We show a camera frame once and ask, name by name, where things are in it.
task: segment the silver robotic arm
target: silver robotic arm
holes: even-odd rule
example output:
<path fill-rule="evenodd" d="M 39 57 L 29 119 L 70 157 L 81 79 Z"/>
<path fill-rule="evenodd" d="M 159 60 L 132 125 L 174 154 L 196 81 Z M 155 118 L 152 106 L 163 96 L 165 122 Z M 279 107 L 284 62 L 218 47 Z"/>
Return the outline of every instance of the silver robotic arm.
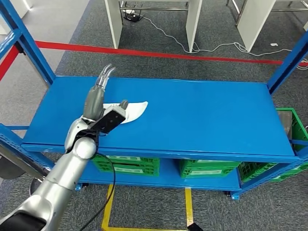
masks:
<path fill-rule="evenodd" d="M 69 128 L 60 157 L 32 196 L 0 220 L 0 231 L 55 231 L 75 185 L 105 134 L 125 119 L 128 102 L 103 109 L 103 95 L 115 68 L 106 66 L 88 93 L 83 115 Z"/>

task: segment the shelf leg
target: shelf leg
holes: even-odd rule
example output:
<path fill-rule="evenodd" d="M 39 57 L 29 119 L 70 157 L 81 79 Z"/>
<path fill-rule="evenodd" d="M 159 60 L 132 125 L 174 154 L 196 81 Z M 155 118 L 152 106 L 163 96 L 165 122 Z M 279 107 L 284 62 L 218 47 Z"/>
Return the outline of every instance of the shelf leg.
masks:
<path fill-rule="evenodd" d="M 231 193 L 231 199 L 234 201 L 238 201 L 240 199 L 240 196 L 239 195 L 232 195 Z"/>

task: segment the green plastic crate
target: green plastic crate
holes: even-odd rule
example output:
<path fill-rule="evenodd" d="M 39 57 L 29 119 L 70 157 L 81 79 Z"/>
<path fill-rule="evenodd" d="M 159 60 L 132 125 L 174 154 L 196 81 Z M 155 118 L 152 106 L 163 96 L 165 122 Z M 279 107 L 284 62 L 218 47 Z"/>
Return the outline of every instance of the green plastic crate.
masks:
<path fill-rule="evenodd" d="M 221 160 L 180 160 L 184 167 L 235 168 L 241 162 Z"/>
<path fill-rule="evenodd" d="M 291 111 L 292 112 L 292 139 L 299 141 L 306 141 L 308 140 L 308 133 L 306 131 L 305 127 L 301 123 L 300 119 L 298 117 L 297 112 L 291 107 L 287 108 L 276 108 L 278 111 Z M 293 148 L 295 151 L 300 151 L 305 146 L 294 144 Z"/>
<path fill-rule="evenodd" d="M 278 111 L 291 111 L 292 112 L 292 139 L 294 140 L 307 140 L 308 134 L 303 125 L 301 123 L 298 115 L 295 112 L 294 108 L 276 108 Z M 293 149 L 299 151 L 304 146 L 303 145 L 293 145 Z M 239 166 L 241 178 L 243 182 L 247 182 L 256 176 L 258 176 L 264 171 L 269 170 L 270 168 L 275 166 L 276 163 L 254 163 L 254 162 L 242 162 Z M 282 175 L 273 179 L 273 181 L 282 181 L 290 176 L 293 176 L 299 173 L 296 170 L 290 170 L 285 173 L 286 176 Z"/>
<path fill-rule="evenodd" d="M 300 165 L 299 167 L 294 168 L 294 169 L 288 171 L 288 172 L 286 172 L 286 173 L 285 173 L 283 175 L 276 177 L 276 178 L 273 179 L 272 181 L 273 182 L 283 181 L 283 180 L 285 180 L 286 178 L 289 178 L 289 177 L 291 177 L 291 176 L 297 175 L 297 174 L 298 174 L 298 173 L 300 173 L 301 171 L 306 170 L 306 169 L 308 169 L 308 163 L 304 163 L 304 164 Z"/>
<path fill-rule="evenodd" d="M 239 171 L 242 181 L 247 182 L 275 165 L 276 163 L 242 162 L 239 166 Z"/>
<path fill-rule="evenodd" d="M 94 165 L 100 171 L 112 172 L 112 167 L 109 162 L 94 161 Z M 128 173 L 144 176 L 159 176 L 159 163 L 158 165 L 145 164 L 126 164 L 126 163 L 112 163 L 116 172 Z"/>
<path fill-rule="evenodd" d="M 213 165 L 211 162 L 199 162 L 197 160 L 178 160 L 180 166 L 180 173 L 182 178 L 197 178 L 197 177 L 224 177 L 233 171 L 238 163 L 228 163 L 223 165 L 222 162 L 216 163 L 214 161 Z"/>
<path fill-rule="evenodd" d="M 136 156 L 121 156 L 121 155 L 106 155 L 112 163 L 120 163 L 120 164 L 144 164 L 144 165 L 159 165 L 159 158 L 144 158 L 144 157 L 136 157 Z M 107 162 L 109 161 L 103 156 L 96 155 L 94 162 Z"/>

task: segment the blue shelf top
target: blue shelf top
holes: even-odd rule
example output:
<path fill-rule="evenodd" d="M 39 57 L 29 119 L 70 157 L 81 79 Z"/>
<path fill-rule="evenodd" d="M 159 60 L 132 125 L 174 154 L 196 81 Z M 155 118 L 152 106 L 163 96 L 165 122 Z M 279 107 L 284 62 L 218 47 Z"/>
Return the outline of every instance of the blue shelf top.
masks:
<path fill-rule="evenodd" d="M 80 178 L 81 183 L 112 184 L 113 173 L 102 172 L 89 162 Z M 116 174 L 116 184 L 152 186 L 152 187 L 172 187 L 221 191 L 241 190 L 236 169 L 226 177 L 205 177 L 195 179 L 183 179 L 180 176 L 177 165 L 172 159 L 161 159 L 159 177 L 139 176 L 133 174 Z"/>
<path fill-rule="evenodd" d="M 95 80 L 56 78 L 26 132 L 25 148 L 63 147 L 71 123 L 82 114 L 85 99 Z M 101 137 L 100 152 L 295 158 L 266 84 L 110 78 L 105 102 L 122 99 L 149 105 L 137 120 Z"/>

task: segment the white table leg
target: white table leg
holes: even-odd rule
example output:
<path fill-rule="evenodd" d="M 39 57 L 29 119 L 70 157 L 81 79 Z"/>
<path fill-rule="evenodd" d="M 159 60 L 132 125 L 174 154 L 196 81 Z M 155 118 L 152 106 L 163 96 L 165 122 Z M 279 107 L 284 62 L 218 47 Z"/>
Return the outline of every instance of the white table leg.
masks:
<path fill-rule="evenodd" d="M 306 23 L 303 26 L 303 29 L 306 30 L 306 31 L 308 30 L 308 22 L 306 22 Z"/>
<path fill-rule="evenodd" d="M 122 18 L 118 0 L 105 0 L 109 24 L 110 25 L 112 42 L 118 49 L 122 31 Z"/>
<path fill-rule="evenodd" d="M 276 0 L 248 0 L 239 21 L 238 30 L 244 45 L 251 51 Z"/>
<path fill-rule="evenodd" d="M 188 7 L 187 20 L 186 22 L 186 33 L 187 34 L 188 47 L 189 52 L 193 51 L 195 42 L 196 31 L 199 20 L 200 10 L 202 0 L 190 0 Z"/>

